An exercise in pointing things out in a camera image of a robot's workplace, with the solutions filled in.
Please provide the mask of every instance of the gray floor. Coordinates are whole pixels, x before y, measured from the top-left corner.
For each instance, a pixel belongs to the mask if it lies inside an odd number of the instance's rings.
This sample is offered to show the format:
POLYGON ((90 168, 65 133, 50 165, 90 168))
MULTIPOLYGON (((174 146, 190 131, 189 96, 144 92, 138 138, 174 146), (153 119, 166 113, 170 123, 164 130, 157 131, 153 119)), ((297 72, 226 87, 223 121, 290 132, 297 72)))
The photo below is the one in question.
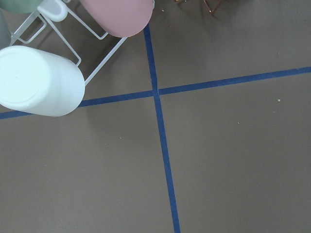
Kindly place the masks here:
MULTIPOLYGON (((101 33, 78 1, 69 6, 101 33)), ((212 17, 200 0, 157 0, 159 88, 310 67, 310 9, 308 0, 227 0, 212 17)), ((26 17, 4 14, 12 31, 26 17)), ((85 76, 118 41, 97 41, 70 16, 57 26, 85 76)), ((74 60, 50 28, 29 46, 74 60)), ((311 73, 283 76, 160 96, 180 232, 311 231, 311 73)), ((149 90, 141 32, 85 100, 149 90)), ((0 118, 0 232, 173 233, 156 108, 147 97, 0 118)))

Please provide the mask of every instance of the cup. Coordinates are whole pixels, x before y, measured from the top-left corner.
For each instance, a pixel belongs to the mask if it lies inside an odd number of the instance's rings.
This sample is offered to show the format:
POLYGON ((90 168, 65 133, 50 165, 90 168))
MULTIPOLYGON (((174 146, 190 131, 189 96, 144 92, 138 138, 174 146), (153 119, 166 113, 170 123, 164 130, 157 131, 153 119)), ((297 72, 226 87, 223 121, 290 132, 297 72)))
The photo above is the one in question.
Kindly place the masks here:
POLYGON ((53 53, 11 46, 0 51, 0 104, 59 117, 82 101, 85 81, 77 65, 53 53))
POLYGON ((153 0, 80 0, 81 4, 109 34, 133 36, 148 24, 153 0))
POLYGON ((0 8, 15 13, 30 13, 37 9, 43 0, 0 0, 0 8))
POLYGON ((6 21, 0 11, 0 49, 8 47, 11 43, 11 33, 9 32, 6 21))

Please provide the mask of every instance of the pink cup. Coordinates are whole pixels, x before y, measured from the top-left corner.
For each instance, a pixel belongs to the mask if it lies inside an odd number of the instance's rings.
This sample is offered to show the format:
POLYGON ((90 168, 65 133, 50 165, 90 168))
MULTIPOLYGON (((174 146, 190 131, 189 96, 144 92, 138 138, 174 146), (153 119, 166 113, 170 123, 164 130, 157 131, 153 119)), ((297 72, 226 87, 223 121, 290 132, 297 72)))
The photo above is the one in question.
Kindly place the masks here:
POLYGON ((81 4, 109 34, 133 36, 148 24, 153 0, 80 0, 81 4))

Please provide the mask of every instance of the green cup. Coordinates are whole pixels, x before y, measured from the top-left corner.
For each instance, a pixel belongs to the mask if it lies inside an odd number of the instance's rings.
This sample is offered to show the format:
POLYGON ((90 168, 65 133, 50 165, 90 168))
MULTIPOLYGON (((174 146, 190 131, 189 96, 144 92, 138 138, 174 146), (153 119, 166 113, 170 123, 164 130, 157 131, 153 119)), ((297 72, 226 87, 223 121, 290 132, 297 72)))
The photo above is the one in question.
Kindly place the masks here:
POLYGON ((43 0, 0 0, 0 8, 15 13, 30 13, 37 10, 43 0))

